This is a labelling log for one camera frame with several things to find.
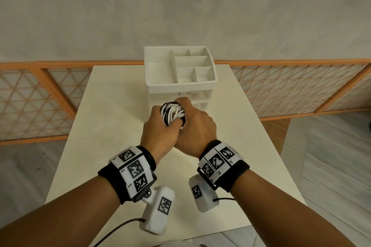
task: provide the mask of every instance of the finger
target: finger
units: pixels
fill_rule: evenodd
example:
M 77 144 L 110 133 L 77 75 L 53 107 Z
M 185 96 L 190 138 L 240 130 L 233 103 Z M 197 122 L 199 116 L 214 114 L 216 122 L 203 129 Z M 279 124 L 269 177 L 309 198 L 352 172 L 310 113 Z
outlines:
M 151 116 L 149 120 L 161 120 L 162 121 L 160 105 L 154 105 L 152 107 Z
M 179 132 L 180 128 L 183 126 L 183 120 L 180 118 L 175 119 L 169 126 L 168 128 L 171 131 L 177 131 Z
M 190 113 L 194 110 L 194 107 L 191 101 L 187 97 L 177 98 L 175 102 L 177 102 L 178 104 L 182 106 L 182 108 L 185 111 L 185 115 L 187 115 L 187 113 Z

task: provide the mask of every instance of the white table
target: white table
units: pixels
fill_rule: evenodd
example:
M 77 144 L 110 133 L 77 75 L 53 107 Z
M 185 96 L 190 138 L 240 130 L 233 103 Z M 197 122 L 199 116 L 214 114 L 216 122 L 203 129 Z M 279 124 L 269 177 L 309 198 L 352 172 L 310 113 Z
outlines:
M 230 67 L 217 65 L 217 74 L 207 112 L 217 125 L 218 138 L 243 155 L 257 174 L 305 203 Z M 46 201 L 96 176 L 119 151 L 138 145 L 147 119 L 144 66 L 95 66 Z M 148 234 L 138 223 L 131 223 L 102 246 L 121 246 L 123 242 L 126 246 L 154 246 L 251 225 L 234 201 L 220 201 L 205 213 L 197 210 L 188 186 L 188 179 L 197 173 L 197 163 L 196 158 L 173 149 L 157 167 L 155 185 L 166 185 L 176 194 L 164 235 Z M 217 193 L 229 196 L 222 189 Z M 143 202 L 122 205 L 93 243 L 122 222 L 141 217 L 144 207 Z

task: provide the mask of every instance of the hand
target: hand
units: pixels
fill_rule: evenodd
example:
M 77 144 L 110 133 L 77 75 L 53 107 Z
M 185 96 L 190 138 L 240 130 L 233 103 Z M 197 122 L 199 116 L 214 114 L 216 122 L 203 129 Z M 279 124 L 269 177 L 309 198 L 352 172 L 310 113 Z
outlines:
M 199 158 L 207 144 L 216 140 L 216 124 L 206 112 L 194 108 L 188 98 L 175 101 L 183 107 L 186 120 L 175 147 L 189 156 Z
M 161 106 L 152 107 L 151 116 L 143 125 L 140 145 L 144 146 L 153 156 L 158 165 L 160 160 L 174 147 L 183 121 L 177 118 L 166 126 L 160 114 Z

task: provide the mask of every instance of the black cable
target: black cable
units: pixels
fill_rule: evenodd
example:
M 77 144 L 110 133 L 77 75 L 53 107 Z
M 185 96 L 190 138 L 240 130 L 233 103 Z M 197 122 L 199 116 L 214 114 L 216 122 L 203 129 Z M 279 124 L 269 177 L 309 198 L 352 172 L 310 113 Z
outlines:
M 145 222 L 146 220 L 145 219 L 142 219 L 142 218 L 136 218 L 136 219 L 131 219 L 131 220 L 128 220 L 124 223 L 122 223 L 121 225 L 119 225 L 118 227 L 114 228 L 113 230 L 111 230 L 105 237 L 103 237 L 97 244 L 94 245 L 94 247 L 97 247 L 100 243 L 102 243 L 107 237 L 109 237 L 112 233 L 114 233 L 115 231 L 117 231 L 120 227 L 130 223 L 130 222 L 135 222 L 135 221 L 140 221 L 140 222 Z
M 215 198 L 213 201 L 218 201 L 218 200 L 235 200 L 234 198 L 229 198 L 229 197 L 221 197 L 221 198 Z

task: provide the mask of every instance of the black and white pattern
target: black and white pattern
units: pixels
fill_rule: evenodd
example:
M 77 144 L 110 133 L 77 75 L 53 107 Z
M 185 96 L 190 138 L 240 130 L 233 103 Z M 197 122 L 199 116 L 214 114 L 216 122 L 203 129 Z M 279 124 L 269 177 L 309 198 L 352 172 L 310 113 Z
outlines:
M 139 174 L 144 172 L 144 169 L 143 169 L 142 164 L 139 162 L 139 160 L 135 160 L 133 163 L 128 165 L 128 171 L 133 177 L 133 179 L 135 179 Z
M 166 215 L 169 215 L 170 206 L 171 206 L 171 200 L 162 197 L 160 201 L 160 205 L 158 206 L 157 210 Z
M 202 197 L 202 193 L 201 193 L 200 187 L 198 185 L 196 185 L 195 187 L 192 188 L 192 192 L 193 192 L 193 195 L 194 195 L 194 199 Z
M 135 188 L 137 192 L 140 192 L 146 185 L 148 185 L 147 178 L 145 174 L 142 174 L 134 181 Z
M 227 147 L 221 149 L 219 151 L 226 159 L 231 159 L 233 156 L 235 156 L 235 154 Z
M 207 175 L 207 177 L 210 179 L 210 177 L 212 176 L 212 174 L 214 174 L 214 170 L 211 168 L 211 166 L 207 163 L 205 163 L 205 165 L 201 168 L 202 171 L 205 173 L 205 175 Z
M 224 161 L 220 155 L 215 154 L 211 159 L 209 159 L 209 163 L 215 168 L 215 170 L 218 170 L 224 164 Z
M 127 150 L 127 151 L 124 151 L 122 154 L 120 154 L 118 157 L 123 162 L 125 162 L 125 161 L 129 160 L 130 158 L 132 158 L 134 155 L 135 155 L 134 152 L 132 152 L 131 150 Z

